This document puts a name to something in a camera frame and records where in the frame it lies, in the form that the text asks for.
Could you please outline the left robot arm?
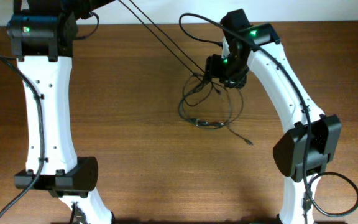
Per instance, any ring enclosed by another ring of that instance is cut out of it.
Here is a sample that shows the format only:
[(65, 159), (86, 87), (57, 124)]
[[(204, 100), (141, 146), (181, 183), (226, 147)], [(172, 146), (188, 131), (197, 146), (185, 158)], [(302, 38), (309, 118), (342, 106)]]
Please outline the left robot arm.
[(109, 0), (14, 1), (7, 23), (12, 57), (3, 62), (21, 77), (29, 148), (14, 177), (22, 194), (43, 190), (71, 209), (71, 223), (114, 223), (97, 188), (95, 157), (76, 155), (71, 137), (69, 83), (78, 19), (95, 15)]

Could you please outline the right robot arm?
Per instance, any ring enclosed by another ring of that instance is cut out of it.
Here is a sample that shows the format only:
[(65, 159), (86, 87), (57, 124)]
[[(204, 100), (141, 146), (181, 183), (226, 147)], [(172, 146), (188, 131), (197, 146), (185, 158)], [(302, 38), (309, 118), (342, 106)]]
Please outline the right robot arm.
[(279, 223), (314, 223), (313, 213), (329, 216), (314, 199), (317, 184), (333, 160), (342, 124), (326, 116), (311, 99), (291, 68), (284, 47), (269, 23), (253, 26), (242, 9), (219, 22), (224, 37), (222, 54), (206, 62), (206, 75), (225, 87), (242, 88), (252, 72), (267, 92), (284, 135), (273, 148), (273, 158), (284, 176)]

